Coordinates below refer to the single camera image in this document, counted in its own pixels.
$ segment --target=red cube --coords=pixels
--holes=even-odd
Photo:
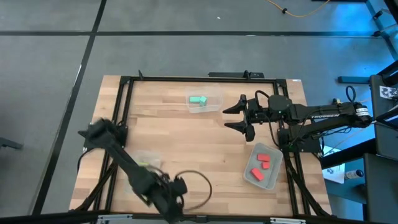
[[[258,181],[262,181],[264,179],[264,176],[259,169],[253,168],[250,172]]]
[[[262,167],[263,169],[269,169],[269,162],[262,162],[262,163],[261,163],[261,167]]]
[[[257,160],[264,161],[264,162],[269,162],[270,161],[270,157],[267,154],[258,154],[257,155]]]

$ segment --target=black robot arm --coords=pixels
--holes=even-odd
[[[87,131],[79,131],[79,134],[94,146],[107,151],[127,174],[134,193],[147,205],[153,203],[166,221],[174,223],[182,218],[182,195],[187,193],[182,178],[176,177],[170,181],[167,174],[158,175],[139,166],[121,147],[117,140],[118,129],[109,120],[100,119],[90,125]]]
[[[341,103],[337,105],[304,106],[293,104],[285,96],[268,96],[268,108],[263,108],[257,98],[246,99],[241,95],[238,103],[223,113],[239,114],[243,112],[243,121],[226,123],[225,126],[245,134],[246,141],[252,141],[255,136],[252,124],[283,121],[294,128],[282,131],[279,136],[280,145],[290,145],[298,140],[305,139],[313,134],[327,130],[349,126],[352,128],[365,128],[371,124],[368,108],[361,103]],[[298,125],[308,119],[326,118],[309,125]]]

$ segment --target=label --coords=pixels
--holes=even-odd
[[[358,108],[355,110],[356,112],[368,112],[367,108]]]
[[[369,112],[356,113],[357,116],[370,116]]]
[[[338,116],[340,116],[340,114],[316,115],[316,116],[312,116],[311,118],[335,118]]]
[[[398,96],[398,89],[386,87],[386,86],[379,86],[380,97],[385,99],[391,99],[394,96]]]

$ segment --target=desk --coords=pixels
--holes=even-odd
[[[93,121],[111,118],[118,92],[119,76],[103,78],[96,102]],[[185,106],[185,87],[208,83],[192,82],[134,82],[127,125],[129,135],[125,150],[156,152],[162,160],[161,169],[173,177],[177,172],[194,169],[204,173],[213,185],[210,201],[189,214],[292,216],[287,174],[282,162],[274,190],[262,190],[243,179],[243,170],[257,142],[273,146],[267,125],[256,127],[256,138],[246,142],[244,136],[224,127],[225,122],[241,121],[242,115],[223,114],[221,111],[234,104],[240,94],[254,97],[256,90],[273,94],[271,84],[220,83],[224,102],[218,112],[191,114]],[[289,96],[294,103],[306,104],[300,80],[287,80]],[[260,104],[267,106],[265,98]],[[276,132],[278,126],[273,123]],[[96,149],[81,162],[70,208],[76,208],[93,190],[100,175],[104,151]],[[309,191],[325,211],[331,213],[325,181],[319,161],[310,153],[301,153],[303,173]],[[207,183],[199,176],[183,176],[188,186],[184,196],[187,207],[200,203],[208,194]],[[300,213],[303,213],[300,191],[296,186]],[[104,188],[100,208],[104,208],[107,187]],[[126,175],[119,170],[112,212],[157,213],[147,207],[131,191]]]

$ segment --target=floor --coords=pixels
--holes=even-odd
[[[297,1],[276,2],[296,14],[322,4]],[[101,2],[106,3],[102,17],[97,16]],[[370,36],[394,22],[388,15],[379,24],[372,20],[369,9],[382,7],[383,0],[330,2],[311,16],[294,18],[263,0],[0,0],[0,136],[24,144],[20,151],[0,150],[0,217],[31,212],[56,137],[65,139],[43,213],[68,210],[83,145],[77,131],[91,119],[103,75],[137,75],[140,69],[144,75],[204,77],[249,70],[269,78],[301,79],[309,105],[345,101],[338,76],[369,76],[397,59],[394,30],[387,39]],[[149,32],[84,33],[97,29]],[[263,33],[159,36],[151,31]],[[78,94],[72,89],[79,89]],[[370,97],[366,85],[356,91],[358,101]],[[370,101],[364,104],[371,108]],[[69,115],[70,122],[62,123]],[[60,127],[65,135],[57,135]],[[336,134],[325,142],[334,146],[346,137]],[[339,148],[372,137],[368,128]],[[360,204],[332,195],[330,201],[335,215],[362,219]]]

